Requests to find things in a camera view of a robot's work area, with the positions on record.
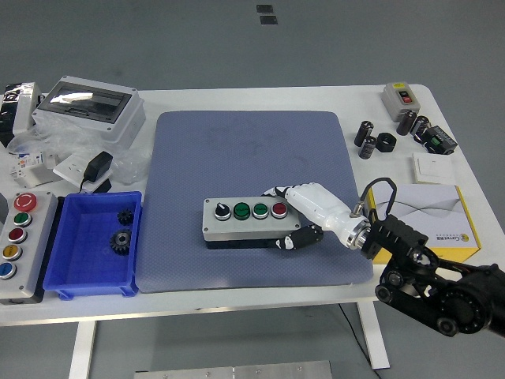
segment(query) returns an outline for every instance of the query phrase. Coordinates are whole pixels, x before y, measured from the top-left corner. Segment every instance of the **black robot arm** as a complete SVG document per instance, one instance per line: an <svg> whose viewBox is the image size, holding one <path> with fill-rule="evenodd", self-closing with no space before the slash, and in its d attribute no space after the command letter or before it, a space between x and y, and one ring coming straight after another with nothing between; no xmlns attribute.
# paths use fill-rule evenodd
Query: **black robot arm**
<svg viewBox="0 0 505 379"><path fill-rule="evenodd" d="M498 265L475 267L439 259L428 237L388 215L375 221L361 251L373 259L381 248L391 253L376 287L377 298L430 328L454 336L483 328L505 336L505 273ZM444 279L436 271L457 272Z"/></svg>

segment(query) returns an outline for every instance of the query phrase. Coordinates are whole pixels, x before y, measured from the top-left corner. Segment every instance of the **yellow box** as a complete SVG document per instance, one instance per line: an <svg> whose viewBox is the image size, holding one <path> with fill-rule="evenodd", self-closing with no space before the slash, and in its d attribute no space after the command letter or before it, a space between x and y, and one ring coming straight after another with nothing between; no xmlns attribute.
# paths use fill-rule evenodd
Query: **yellow box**
<svg viewBox="0 0 505 379"><path fill-rule="evenodd" d="M367 209L375 208L380 220L391 196L391 187L379 182L369 191ZM440 258L463 262L481 249L461 191L441 184L398 185L390 214L428 236L426 246ZM391 254L382 249L375 264L386 264Z"/></svg>

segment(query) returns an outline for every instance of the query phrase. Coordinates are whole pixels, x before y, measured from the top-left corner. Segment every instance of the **black capacitor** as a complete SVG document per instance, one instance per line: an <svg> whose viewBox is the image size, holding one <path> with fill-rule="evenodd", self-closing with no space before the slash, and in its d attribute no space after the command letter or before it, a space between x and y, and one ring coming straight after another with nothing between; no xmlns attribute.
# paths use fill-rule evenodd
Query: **black capacitor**
<svg viewBox="0 0 505 379"><path fill-rule="evenodd" d="M398 128L396 128L396 133L400 136L406 136L410 129L412 129L412 125L414 121L416 121L417 113L414 111L407 111L403 115L402 121L398 124Z"/></svg>
<svg viewBox="0 0 505 379"><path fill-rule="evenodd" d="M361 147L365 138L372 134L372 129L373 124L370 121L363 121L360 125L360 129L357 131L356 137L354 138L354 144L357 147Z"/></svg>
<svg viewBox="0 0 505 379"><path fill-rule="evenodd" d="M372 156L373 150L376 148L377 139L372 136L367 136L363 141L363 145L361 146L359 157L362 159L368 159Z"/></svg>
<svg viewBox="0 0 505 379"><path fill-rule="evenodd" d="M416 141L418 144L424 144L423 142L423 133L426 131L427 128L431 128L432 124L431 122L428 122L427 124L420 125L419 128L417 128L417 132L413 135L413 140Z"/></svg>
<svg viewBox="0 0 505 379"><path fill-rule="evenodd" d="M429 120L428 120L427 117L425 117L425 116L417 116L416 121L412 125L412 128L410 128L410 134L412 134L413 136L415 136L416 133L417 133L417 131L419 130L419 128L424 127L426 129L426 127L428 126L428 124L429 124Z"/></svg>

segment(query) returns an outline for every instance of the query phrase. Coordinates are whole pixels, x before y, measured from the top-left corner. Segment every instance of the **table leg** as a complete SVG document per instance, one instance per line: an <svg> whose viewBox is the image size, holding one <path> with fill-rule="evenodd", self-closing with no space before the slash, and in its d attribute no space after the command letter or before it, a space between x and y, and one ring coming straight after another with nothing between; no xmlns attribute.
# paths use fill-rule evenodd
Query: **table leg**
<svg viewBox="0 0 505 379"><path fill-rule="evenodd" d="M69 379L88 379L92 360L96 321L82 321L77 327Z"/></svg>
<svg viewBox="0 0 505 379"><path fill-rule="evenodd" d="M357 302L357 309L360 313L361 327L365 334L368 356L372 368L388 369L389 359L387 359L386 347L380 332L379 320L373 302Z"/></svg>

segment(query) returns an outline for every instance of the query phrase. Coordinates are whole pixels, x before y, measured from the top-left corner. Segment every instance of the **black power adapter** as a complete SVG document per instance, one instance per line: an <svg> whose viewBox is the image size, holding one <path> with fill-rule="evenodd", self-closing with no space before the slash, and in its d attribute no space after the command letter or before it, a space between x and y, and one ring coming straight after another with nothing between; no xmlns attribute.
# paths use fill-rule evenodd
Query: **black power adapter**
<svg viewBox="0 0 505 379"><path fill-rule="evenodd" d="M84 170L84 176L82 182L80 183L79 192L82 191L82 186L84 182L96 182L103 174L107 172L112 163L112 155L108 152L101 152L95 158L89 161Z"/></svg>

